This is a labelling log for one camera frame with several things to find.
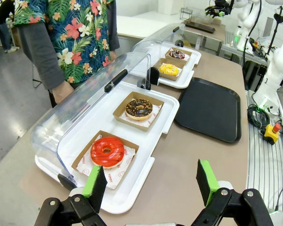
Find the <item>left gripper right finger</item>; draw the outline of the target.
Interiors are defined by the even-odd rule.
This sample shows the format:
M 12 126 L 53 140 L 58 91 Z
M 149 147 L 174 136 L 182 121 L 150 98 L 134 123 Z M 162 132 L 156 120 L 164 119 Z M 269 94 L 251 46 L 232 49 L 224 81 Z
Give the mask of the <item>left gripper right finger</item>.
M 193 226 L 217 226 L 223 218 L 232 218 L 238 226 L 273 225 L 260 192 L 251 188 L 240 194 L 221 187 L 208 160 L 198 160 L 196 179 L 205 208 Z

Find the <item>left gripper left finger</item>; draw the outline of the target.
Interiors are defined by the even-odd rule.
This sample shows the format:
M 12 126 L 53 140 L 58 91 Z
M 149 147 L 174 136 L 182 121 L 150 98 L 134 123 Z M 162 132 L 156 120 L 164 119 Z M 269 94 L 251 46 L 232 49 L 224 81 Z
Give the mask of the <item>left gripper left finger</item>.
M 75 188 L 74 194 L 64 201 L 47 198 L 39 211 L 36 226 L 105 226 L 99 216 L 107 180 L 102 166 L 95 166 L 83 188 Z

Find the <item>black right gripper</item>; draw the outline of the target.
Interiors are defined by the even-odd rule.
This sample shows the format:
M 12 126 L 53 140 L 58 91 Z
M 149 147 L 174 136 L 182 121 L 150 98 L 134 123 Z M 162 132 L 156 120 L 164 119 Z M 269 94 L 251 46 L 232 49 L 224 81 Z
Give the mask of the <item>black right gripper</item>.
M 226 1 L 226 0 L 216 0 L 214 1 L 214 5 L 213 6 L 209 6 L 207 8 L 205 8 L 205 14 L 207 16 L 214 16 L 214 10 L 218 11 L 218 16 L 219 17 L 223 17 L 226 15 L 226 12 L 229 7 L 230 4 Z

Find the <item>person's right hand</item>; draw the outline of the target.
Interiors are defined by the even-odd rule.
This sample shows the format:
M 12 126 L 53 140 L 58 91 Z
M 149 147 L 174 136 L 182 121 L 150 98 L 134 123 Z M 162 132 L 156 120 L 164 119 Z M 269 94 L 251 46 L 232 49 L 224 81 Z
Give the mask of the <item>person's right hand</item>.
M 52 94 L 55 102 L 59 104 L 71 93 L 73 93 L 73 91 L 73 87 L 67 81 L 63 81 L 60 85 L 52 89 Z

